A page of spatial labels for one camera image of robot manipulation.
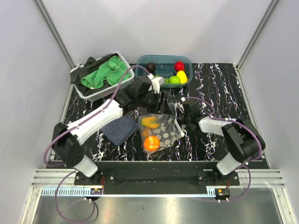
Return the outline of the green fake wrinkled fruit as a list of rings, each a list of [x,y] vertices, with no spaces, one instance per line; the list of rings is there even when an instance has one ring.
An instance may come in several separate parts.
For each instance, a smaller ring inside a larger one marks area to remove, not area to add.
[[[170,84],[180,84],[180,78],[178,76],[172,76],[168,79]]]

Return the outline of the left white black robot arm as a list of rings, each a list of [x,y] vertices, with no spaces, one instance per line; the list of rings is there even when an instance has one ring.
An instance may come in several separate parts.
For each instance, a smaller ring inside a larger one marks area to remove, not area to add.
[[[83,173],[89,184],[97,184],[101,173],[97,165],[84,153],[81,145],[95,132],[137,107],[158,110],[163,97],[160,92],[163,84],[164,78],[148,75],[136,78],[130,86],[122,90],[116,89],[109,100],[81,119],[68,125],[57,124],[54,127],[51,148],[66,167]]]

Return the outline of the red fake apple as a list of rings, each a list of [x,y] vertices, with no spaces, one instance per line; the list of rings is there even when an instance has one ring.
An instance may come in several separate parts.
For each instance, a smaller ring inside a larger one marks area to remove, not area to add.
[[[185,70],[185,65],[184,65],[183,62],[178,61],[178,62],[175,63],[174,68],[175,68],[176,71],[181,71],[181,70],[184,71]]]

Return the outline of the yellow fake mango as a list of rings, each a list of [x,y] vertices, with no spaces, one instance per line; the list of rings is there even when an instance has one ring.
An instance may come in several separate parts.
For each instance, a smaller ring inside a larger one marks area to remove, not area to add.
[[[188,82],[188,77],[183,70],[177,72],[177,77],[180,79],[181,84],[185,84]]]

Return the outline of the orange fake orange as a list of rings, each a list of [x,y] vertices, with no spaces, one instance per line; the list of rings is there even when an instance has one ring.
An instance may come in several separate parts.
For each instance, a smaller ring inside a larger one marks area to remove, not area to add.
[[[156,151],[160,147],[160,139],[157,136],[149,136],[144,140],[143,145],[147,151]]]

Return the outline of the polka dot zip top bag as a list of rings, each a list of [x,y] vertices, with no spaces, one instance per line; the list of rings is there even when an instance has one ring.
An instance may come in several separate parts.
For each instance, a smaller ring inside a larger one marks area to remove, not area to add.
[[[139,117],[138,125],[139,125],[140,134],[141,134],[143,149],[144,149],[143,143],[146,138],[144,138],[142,136],[142,130],[145,127],[141,126],[141,118],[155,116],[155,117],[158,117],[158,123],[160,123],[159,128],[152,129],[152,135],[151,135],[151,136],[157,136],[160,139],[160,147],[156,151],[147,151],[144,149],[144,152],[147,155],[151,155],[156,152],[162,151],[166,148],[169,148],[169,147],[173,146],[177,140],[184,137],[185,133],[176,120],[176,118],[177,118],[176,117],[176,115],[177,115],[176,105],[177,105],[177,103],[169,103],[168,104],[170,111],[171,111],[169,114],[149,113],[149,114],[142,115]]]

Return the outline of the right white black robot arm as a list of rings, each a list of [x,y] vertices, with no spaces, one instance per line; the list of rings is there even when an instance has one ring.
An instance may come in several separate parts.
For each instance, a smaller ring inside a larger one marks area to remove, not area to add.
[[[228,153],[216,164],[212,173],[213,182],[218,185],[227,182],[229,175],[245,163],[259,159],[266,147],[262,136],[247,117],[222,119],[204,116],[191,100],[176,103],[174,108],[180,125],[224,138]]]

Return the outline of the brown fake kiwi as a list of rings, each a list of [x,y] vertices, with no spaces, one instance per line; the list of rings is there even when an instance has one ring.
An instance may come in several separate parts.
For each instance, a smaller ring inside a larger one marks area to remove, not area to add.
[[[144,138],[147,138],[147,137],[149,137],[151,135],[152,135],[152,129],[150,127],[143,128],[143,130],[142,130],[142,136]]]

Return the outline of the dark brown fake fruit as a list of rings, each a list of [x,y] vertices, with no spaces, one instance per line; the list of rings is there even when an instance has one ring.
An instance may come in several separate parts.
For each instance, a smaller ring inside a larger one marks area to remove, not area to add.
[[[156,65],[154,63],[147,63],[146,70],[150,73],[154,73],[156,70]]]

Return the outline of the yellow orange fake papaya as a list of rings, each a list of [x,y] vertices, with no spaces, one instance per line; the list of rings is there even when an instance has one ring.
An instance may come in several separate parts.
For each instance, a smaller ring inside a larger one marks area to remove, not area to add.
[[[160,123],[158,123],[158,117],[150,116],[141,118],[141,126],[156,129],[160,127]]]

